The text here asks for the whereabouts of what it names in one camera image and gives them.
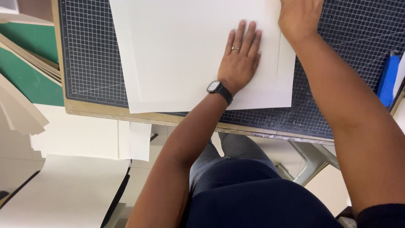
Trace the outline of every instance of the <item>green cutting mat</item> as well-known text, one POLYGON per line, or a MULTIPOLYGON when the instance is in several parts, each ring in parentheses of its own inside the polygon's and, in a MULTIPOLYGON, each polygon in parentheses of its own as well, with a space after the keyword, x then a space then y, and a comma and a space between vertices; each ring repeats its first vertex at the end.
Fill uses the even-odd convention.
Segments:
MULTIPOLYGON (((58 63, 58 50, 53 26, 9 22, 0 24, 0 33, 20 47, 58 63)), ((0 73, 32 103, 64 106, 61 86, 2 48, 0 48, 0 73)))

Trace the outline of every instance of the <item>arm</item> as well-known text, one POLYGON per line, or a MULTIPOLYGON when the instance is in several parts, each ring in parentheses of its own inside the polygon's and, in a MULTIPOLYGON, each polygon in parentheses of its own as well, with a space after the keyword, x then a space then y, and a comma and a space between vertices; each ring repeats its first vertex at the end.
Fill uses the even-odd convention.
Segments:
MULTIPOLYGON (((260 60, 261 31, 246 22, 231 31, 218 80, 235 95, 252 79, 260 60), (241 50, 231 50, 232 46, 241 50)), ((178 226, 189 195, 190 168, 206 147, 228 104, 219 94, 208 94, 176 127, 164 144, 126 225, 129 227, 178 226)))
POLYGON ((355 214, 405 203, 405 135, 360 76, 317 33, 323 0, 282 0, 280 28, 335 136, 355 214))

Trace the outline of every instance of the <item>blue object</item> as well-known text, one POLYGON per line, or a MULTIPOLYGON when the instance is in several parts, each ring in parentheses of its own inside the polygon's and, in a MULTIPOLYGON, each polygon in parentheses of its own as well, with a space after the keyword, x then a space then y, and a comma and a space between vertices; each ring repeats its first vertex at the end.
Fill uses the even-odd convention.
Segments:
POLYGON ((378 86, 377 96, 387 108, 390 107, 394 101, 392 93, 394 91, 394 84, 398 73, 399 61, 397 55, 392 55, 388 58, 378 86))

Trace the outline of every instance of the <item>person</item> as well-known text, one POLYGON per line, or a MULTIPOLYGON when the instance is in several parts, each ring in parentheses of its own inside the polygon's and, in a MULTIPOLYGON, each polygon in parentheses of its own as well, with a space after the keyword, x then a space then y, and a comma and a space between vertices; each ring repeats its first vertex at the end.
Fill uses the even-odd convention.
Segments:
MULTIPOLYGON (((358 227, 405 227, 405 135, 317 33, 322 6, 323 0, 282 0, 279 26, 333 130, 358 227)), ((255 74, 261 36, 245 21, 229 34, 217 78, 232 96, 255 74)), ((313 194, 281 179, 246 136, 220 133, 226 156, 219 157, 209 140, 228 103, 224 94, 209 93, 179 123, 126 227, 342 227, 313 194)))

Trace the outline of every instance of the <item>smartwatch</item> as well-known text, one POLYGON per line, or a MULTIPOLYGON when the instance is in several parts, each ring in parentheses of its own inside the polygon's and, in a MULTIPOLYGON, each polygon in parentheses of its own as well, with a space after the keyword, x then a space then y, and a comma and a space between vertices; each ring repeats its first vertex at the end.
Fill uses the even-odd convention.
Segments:
POLYGON ((220 81, 213 81, 207 88, 207 92, 209 93, 219 93, 221 96, 223 96, 228 103, 228 106, 233 101, 232 93, 229 92, 227 88, 220 82, 220 81))

